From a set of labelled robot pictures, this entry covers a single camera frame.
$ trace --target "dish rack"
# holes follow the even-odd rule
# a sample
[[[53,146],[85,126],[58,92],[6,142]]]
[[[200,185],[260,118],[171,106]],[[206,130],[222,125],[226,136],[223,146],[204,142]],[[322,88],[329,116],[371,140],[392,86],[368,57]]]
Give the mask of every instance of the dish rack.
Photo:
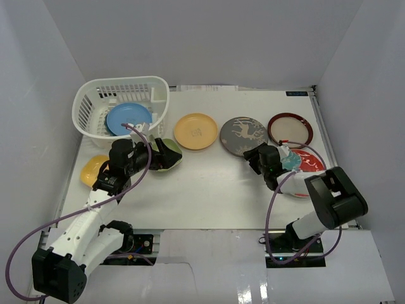
[[[97,146],[110,149],[113,141],[130,138],[129,135],[112,136],[105,126],[109,111],[121,103],[138,103],[147,108],[152,115],[149,135],[164,135],[169,87],[164,79],[156,76],[96,79],[87,82],[78,90],[73,102],[73,124]]]

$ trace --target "gray plate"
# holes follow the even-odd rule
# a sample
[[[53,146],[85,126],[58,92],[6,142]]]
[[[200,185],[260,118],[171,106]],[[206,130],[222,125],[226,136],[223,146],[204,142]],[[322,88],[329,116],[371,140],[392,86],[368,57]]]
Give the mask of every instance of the gray plate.
[[[223,146],[236,156],[252,150],[262,143],[267,143],[267,129],[256,119],[235,117],[222,127],[220,139]]]

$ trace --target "white backdrop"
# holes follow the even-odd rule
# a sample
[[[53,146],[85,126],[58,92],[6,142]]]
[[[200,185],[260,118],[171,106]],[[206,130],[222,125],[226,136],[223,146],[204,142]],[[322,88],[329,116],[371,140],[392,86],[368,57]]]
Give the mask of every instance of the white backdrop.
[[[44,0],[86,80],[317,84],[362,0]]]
[[[70,112],[84,78],[41,0],[0,1],[0,29],[0,302],[14,304],[22,301],[6,286],[6,260],[61,202],[79,139]],[[24,295],[38,237],[12,267]]]
[[[338,163],[366,198],[396,303],[405,303],[405,2],[365,0],[320,84]]]

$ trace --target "blue plate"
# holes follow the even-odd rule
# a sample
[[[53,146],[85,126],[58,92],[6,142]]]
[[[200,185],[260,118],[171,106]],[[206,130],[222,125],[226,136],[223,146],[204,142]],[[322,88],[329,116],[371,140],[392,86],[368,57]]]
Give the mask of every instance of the blue plate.
[[[107,116],[106,116],[106,119],[104,119],[104,126],[105,126],[107,132],[108,132],[111,136],[116,136],[114,133],[112,133],[112,131],[111,131],[111,130],[108,128],[108,126],[107,126]]]
[[[127,130],[121,124],[141,124],[152,122],[152,115],[144,106],[137,103],[122,103],[115,106],[107,115],[106,125],[108,130],[117,135],[128,135],[131,130]]]

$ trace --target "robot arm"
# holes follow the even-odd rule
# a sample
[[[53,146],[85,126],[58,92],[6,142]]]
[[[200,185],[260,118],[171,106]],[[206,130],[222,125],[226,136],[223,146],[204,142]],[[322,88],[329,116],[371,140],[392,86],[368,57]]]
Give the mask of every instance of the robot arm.
[[[252,169],[264,177],[266,185],[276,190],[290,172],[283,169],[281,157],[289,154],[286,145],[279,147],[262,144],[244,153]],[[281,187],[282,193],[308,194],[314,211],[287,225],[284,239],[292,248],[322,233],[334,229],[368,212],[365,199],[350,178],[340,167],[319,172],[298,172],[287,179]]]
[[[182,155],[155,139],[159,151],[152,150],[150,170],[170,168]],[[104,226],[107,216],[118,206],[115,201],[93,208],[94,205],[126,190],[131,176],[147,165],[148,153],[143,142],[130,139],[115,141],[93,185],[84,208],[89,212],[77,215],[66,231],[46,250],[38,249],[32,257],[34,288],[66,303],[74,303],[82,294],[87,277],[116,250],[126,250],[132,237],[132,226],[112,221]]]

